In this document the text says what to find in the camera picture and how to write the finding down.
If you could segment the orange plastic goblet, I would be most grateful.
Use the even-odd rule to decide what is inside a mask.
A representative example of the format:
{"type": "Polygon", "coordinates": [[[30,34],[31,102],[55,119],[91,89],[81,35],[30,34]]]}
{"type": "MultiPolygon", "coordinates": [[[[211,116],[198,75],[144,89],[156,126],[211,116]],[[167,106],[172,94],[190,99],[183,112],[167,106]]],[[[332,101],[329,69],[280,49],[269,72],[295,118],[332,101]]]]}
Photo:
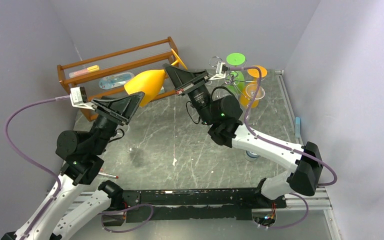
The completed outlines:
{"type": "Polygon", "coordinates": [[[248,75],[253,78],[253,81],[248,83],[241,91],[241,96],[239,98],[239,103],[244,107],[247,108],[253,97],[255,96],[254,102],[251,104],[251,108],[256,108],[259,104],[259,101],[264,98],[265,96],[265,90],[260,86],[257,88],[258,85],[258,79],[260,77],[260,72],[255,69],[247,69],[246,70],[248,75]]]}
{"type": "Polygon", "coordinates": [[[139,92],[144,93],[144,97],[139,104],[140,107],[144,107],[159,94],[167,76],[164,69],[146,70],[128,81],[124,85],[124,90],[128,95],[139,92]]]}

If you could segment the green plastic goblet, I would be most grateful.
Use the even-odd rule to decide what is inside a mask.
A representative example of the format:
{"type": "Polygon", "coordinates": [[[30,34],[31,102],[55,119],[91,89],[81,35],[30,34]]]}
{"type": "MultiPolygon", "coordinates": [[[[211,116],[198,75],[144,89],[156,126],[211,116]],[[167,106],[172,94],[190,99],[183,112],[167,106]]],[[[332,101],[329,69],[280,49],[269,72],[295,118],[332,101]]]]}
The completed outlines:
{"type": "MultiPolygon", "coordinates": [[[[233,52],[227,55],[226,63],[233,67],[244,67],[247,59],[244,54],[233,52]]],[[[231,71],[226,79],[227,88],[235,93],[240,93],[245,86],[245,77],[241,71],[231,71]]]]}

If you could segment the clear plastic wine glass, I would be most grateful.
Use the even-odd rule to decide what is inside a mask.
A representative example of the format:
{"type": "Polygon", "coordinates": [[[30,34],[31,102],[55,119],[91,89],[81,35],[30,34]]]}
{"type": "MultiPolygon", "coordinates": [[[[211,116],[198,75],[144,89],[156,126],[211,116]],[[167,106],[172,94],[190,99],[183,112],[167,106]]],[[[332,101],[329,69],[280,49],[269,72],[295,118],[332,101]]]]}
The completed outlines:
{"type": "Polygon", "coordinates": [[[259,101],[266,95],[265,90],[258,86],[256,83],[249,83],[242,89],[242,95],[239,99],[239,103],[247,110],[256,108],[259,105],[259,101]]]}
{"type": "Polygon", "coordinates": [[[135,145],[135,141],[133,140],[132,138],[132,131],[130,129],[130,125],[124,125],[124,141],[126,143],[126,152],[131,154],[135,151],[136,149],[136,145],[135,145]]]}

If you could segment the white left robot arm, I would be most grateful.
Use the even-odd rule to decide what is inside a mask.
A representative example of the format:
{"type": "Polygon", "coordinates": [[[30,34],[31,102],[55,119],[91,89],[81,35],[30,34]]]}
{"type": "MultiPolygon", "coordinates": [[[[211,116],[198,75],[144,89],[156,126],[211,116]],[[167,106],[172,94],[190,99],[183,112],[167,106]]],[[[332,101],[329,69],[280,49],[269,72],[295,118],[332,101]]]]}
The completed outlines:
{"type": "Polygon", "coordinates": [[[91,197],[70,210],[77,197],[89,186],[104,164],[101,154],[118,126],[127,125],[145,94],[141,91],[124,97],[88,101],[83,87],[71,89],[63,97],[75,108],[91,109],[98,117],[89,131],[65,130],[56,143],[56,154],[64,163],[52,173],[55,184],[33,215],[5,240],[68,240],[97,215],[117,215],[132,209],[124,190],[115,182],[102,182],[91,197]]]}

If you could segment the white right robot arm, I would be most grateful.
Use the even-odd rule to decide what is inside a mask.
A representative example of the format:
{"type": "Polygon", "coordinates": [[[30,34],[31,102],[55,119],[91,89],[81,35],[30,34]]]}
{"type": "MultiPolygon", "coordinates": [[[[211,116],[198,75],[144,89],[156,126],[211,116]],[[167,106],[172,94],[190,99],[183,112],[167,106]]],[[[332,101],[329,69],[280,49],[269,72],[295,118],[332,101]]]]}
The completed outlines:
{"type": "Polygon", "coordinates": [[[240,121],[243,110],[231,92],[213,99],[205,85],[209,81],[207,71],[191,72],[168,63],[163,67],[176,93],[189,97],[201,123],[209,126],[207,133],[217,145],[251,152],[285,169],[260,181],[254,195],[258,206],[268,207],[276,198],[293,192],[307,197],[315,194],[323,170],[316,144],[308,142],[302,146],[247,126],[246,121],[240,121]]]}

